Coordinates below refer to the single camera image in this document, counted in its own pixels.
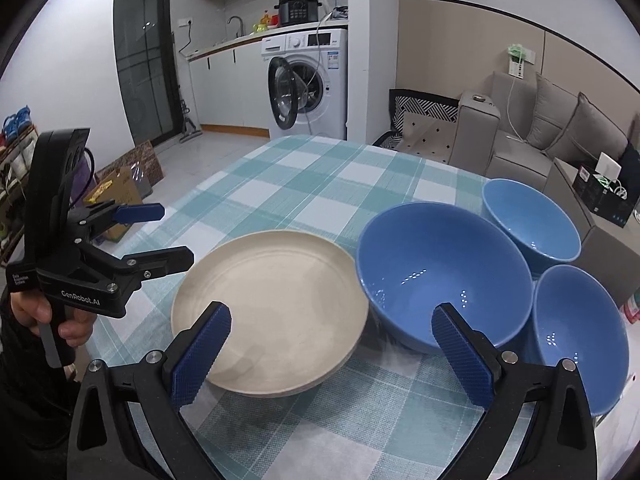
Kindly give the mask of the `person's left hand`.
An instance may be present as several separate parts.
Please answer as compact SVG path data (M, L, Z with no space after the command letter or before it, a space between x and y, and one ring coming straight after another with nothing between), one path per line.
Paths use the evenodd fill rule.
M40 335L39 325L49 324L52 309L49 301L41 292L12 292L11 310L14 318L26 326L35 335ZM58 326L58 333L72 348L85 344L96 322L96 315L83 310L72 309L70 317Z

